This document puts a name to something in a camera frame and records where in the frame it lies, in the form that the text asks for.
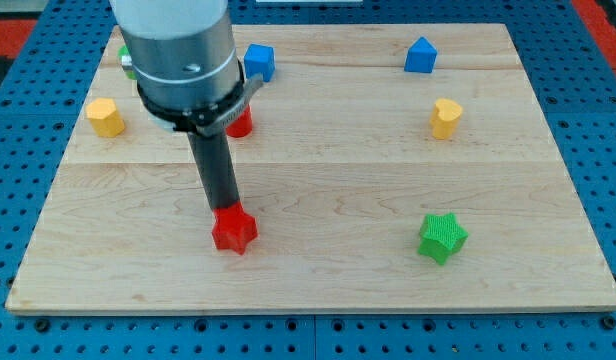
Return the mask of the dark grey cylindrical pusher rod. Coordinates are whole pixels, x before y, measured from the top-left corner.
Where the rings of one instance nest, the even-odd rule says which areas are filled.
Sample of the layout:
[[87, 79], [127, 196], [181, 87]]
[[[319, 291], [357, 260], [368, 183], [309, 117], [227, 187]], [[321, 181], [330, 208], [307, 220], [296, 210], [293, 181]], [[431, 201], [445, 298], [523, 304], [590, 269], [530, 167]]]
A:
[[212, 210], [229, 208], [240, 200], [227, 135], [187, 134], [199, 176]]

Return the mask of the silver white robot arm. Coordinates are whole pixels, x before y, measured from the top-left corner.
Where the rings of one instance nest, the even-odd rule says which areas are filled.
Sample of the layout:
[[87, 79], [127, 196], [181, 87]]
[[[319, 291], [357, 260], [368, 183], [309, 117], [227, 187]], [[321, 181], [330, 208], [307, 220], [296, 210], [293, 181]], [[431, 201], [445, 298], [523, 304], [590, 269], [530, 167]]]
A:
[[228, 5], [222, 0], [110, 0], [153, 120], [183, 132], [211, 209], [239, 200], [226, 128], [247, 105]]

